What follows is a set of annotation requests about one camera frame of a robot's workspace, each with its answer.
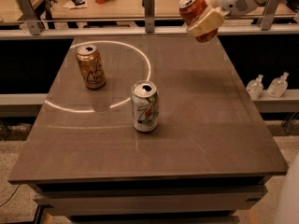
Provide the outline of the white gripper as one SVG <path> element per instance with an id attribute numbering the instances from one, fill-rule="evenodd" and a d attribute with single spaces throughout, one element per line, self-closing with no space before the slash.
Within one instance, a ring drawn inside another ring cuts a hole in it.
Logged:
<path id="1" fill-rule="evenodd" d="M 211 7 L 187 27 L 189 35 L 201 36 L 218 29 L 224 23 L 223 10 L 231 16 L 241 16 L 258 6 L 258 0 L 206 0 L 206 3 Z"/>

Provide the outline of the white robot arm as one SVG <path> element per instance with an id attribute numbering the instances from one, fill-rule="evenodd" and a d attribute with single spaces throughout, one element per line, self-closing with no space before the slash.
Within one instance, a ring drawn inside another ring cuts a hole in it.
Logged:
<path id="1" fill-rule="evenodd" d="M 226 16 L 240 17 L 248 14 L 267 0 L 205 0 L 207 8 L 187 27 L 193 36 L 208 34 L 221 27 Z"/>

